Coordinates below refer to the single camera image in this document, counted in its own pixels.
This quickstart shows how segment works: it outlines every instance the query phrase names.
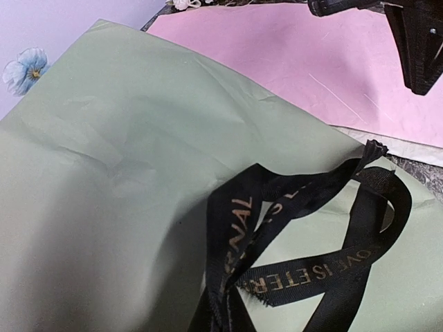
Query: black object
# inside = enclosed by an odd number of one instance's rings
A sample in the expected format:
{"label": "black object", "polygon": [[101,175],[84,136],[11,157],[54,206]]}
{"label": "black object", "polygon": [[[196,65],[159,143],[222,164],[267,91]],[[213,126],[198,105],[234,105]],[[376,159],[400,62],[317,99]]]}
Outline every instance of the black object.
{"label": "black object", "polygon": [[[304,332],[348,331],[371,265],[396,242],[412,205],[394,172],[364,169],[386,152],[370,141],[362,158],[314,175],[281,176],[254,165],[216,189],[208,199],[206,288],[188,332],[256,332],[237,287],[270,306],[325,293]],[[341,250],[251,267],[290,220],[324,206],[351,179],[361,185]],[[263,201],[273,203],[254,231]],[[395,216],[382,232],[388,201]]]}
{"label": "black object", "polygon": [[[373,0],[308,0],[316,16],[332,15],[350,8],[364,9]],[[400,54],[405,85],[426,95],[443,73],[443,1],[383,1]]]}

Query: blue flower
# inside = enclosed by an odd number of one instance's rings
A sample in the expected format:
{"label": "blue flower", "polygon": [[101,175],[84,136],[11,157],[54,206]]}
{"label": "blue flower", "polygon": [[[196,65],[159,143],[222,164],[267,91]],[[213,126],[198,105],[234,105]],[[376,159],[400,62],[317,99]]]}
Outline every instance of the blue flower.
{"label": "blue flower", "polygon": [[49,69],[48,58],[41,48],[28,48],[11,61],[3,71],[3,81],[8,91],[24,95],[32,85]]}

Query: lavender wall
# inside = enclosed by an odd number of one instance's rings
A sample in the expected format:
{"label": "lavender wall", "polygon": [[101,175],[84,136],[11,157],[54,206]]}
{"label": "lavender wall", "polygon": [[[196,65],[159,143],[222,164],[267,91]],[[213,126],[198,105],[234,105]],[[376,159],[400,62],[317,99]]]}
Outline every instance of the lavender wall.
{"label": "lavender wall", "polygon": [[0,119],[20,98],[1,80],[5,65],[30,47],[53,63],[98,19],[140,29],[165,0],[0,0]]}

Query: white flower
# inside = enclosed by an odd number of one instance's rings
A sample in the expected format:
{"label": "white flower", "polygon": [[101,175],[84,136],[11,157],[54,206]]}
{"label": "white flower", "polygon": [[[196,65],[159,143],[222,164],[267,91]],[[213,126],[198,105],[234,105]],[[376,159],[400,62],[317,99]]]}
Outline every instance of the white flower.
{"label": "white flower", "polygon": [[173,4],[177,10],[186,10],[188,7],[198,8],[201,6],[200,0],[172,0],[171,4]]}

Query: artificial flower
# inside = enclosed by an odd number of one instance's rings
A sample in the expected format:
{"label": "artificial flower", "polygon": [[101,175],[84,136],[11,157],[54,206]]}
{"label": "artificial flower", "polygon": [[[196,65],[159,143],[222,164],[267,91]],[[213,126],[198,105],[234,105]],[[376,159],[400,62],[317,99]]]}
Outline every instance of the artificial flower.
{"label": "artificial flower", "polygon": [[201,6],[200,0],[172,0],[167,3],[174,5],[177,10],[186,10],[188,7],[198,8]]}
{"label": "artificial flower", "polygon": [[8,91],[15,95],[25,95],[29,89],[49,69],[48,58],[41,48],[28,48],[18,54],[3,71],[3,81]]}

